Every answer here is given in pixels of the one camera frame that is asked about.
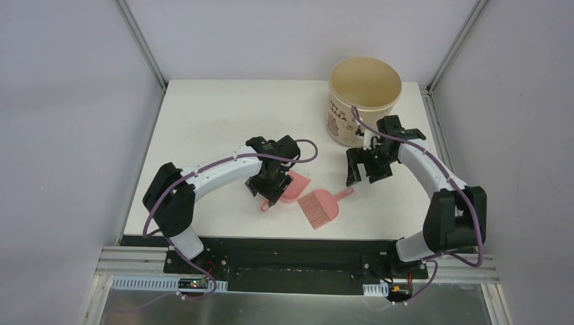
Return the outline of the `pink hand brush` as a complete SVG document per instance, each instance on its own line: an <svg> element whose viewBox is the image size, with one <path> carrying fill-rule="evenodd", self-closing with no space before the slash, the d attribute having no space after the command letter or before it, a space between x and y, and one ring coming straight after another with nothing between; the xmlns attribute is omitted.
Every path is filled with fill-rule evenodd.
<svg viewBox="0 0 574 325"><path fill-rule="evenodd" d="M353 188L332 194L323 189L313 190L297 200L302 212L314 230L334 221L339 214L338 203L354 193Z"/></svg>

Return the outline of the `pink dustpan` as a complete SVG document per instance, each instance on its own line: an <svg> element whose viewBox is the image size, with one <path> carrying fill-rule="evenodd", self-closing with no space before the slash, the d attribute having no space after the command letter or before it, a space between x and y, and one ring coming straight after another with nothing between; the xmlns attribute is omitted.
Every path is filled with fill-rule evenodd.
<svg viewBox="0 0 574 325"><path fill-rule="evenodd" d="M287 204L297 201L311 183L310 178L296 171L291 170L288 175L292 177L292 182L280 196L280 202Z"/></svg>

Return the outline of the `beige paper bucket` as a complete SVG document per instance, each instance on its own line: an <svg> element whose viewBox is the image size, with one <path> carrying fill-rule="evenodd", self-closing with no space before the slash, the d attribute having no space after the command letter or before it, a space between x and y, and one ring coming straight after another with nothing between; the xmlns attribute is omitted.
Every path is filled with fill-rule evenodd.
<svg viewBox="0 0 574 325"><path fill-rule="evenodd" d="M402 93L398 72L382 60L355 56L340 61L328 79L326 127L330 136L347 147L363 145L356 132L351 108L356 107L362 121L375 128L389 115Z"/></svg>

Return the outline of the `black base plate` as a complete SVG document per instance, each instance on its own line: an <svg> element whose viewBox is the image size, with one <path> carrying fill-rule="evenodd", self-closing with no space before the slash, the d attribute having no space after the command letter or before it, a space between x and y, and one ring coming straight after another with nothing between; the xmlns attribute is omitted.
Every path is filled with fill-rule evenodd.
<svg viewBox="0 0 574 325"><path fill-rule="evenodd" d="M166 274L203 268L227 289L250 293L360 295L365 284L428 279L421 262L400 262L390 240L201 239L204 251L186 263L168 251Z"/></svg>

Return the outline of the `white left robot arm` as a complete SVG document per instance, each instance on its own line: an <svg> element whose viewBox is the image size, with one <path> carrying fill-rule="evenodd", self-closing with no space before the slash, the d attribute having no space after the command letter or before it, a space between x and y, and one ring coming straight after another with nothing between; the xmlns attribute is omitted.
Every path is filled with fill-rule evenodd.
<svg viewBox="0 0 574 325"><path fill-rule="evenodd" d="M278 141L253 137L231 156L206 165L183 169L168 162L157 170L142 203L162 235L181 252L182 267L198 274L206 267L206 255L192 227L194 205L244 179L252 196L260 195L272 206L294 181L288 172L300 155L297 142L285 135Z"/></svg>

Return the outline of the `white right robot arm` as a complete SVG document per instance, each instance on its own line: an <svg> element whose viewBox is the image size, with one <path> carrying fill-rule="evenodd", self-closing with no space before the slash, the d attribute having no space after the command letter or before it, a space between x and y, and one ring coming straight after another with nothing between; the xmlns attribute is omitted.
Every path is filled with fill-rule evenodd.
<svg viewBox="0 0 574 325"><path fill-rule="evenodd" d="M376 128L357 122L356 136L363 144L346 151L346 185L361 181L363 165L370 183L392 176L391 165L400 163L416 178L430 199L422 229L396 241L393 254L384 259L387 274L399 278L414 261L461 248L476 247L483 254L486 239L487 195L454 175L431 151L419 129L406 129L396 115L381 118Z"/></svg>

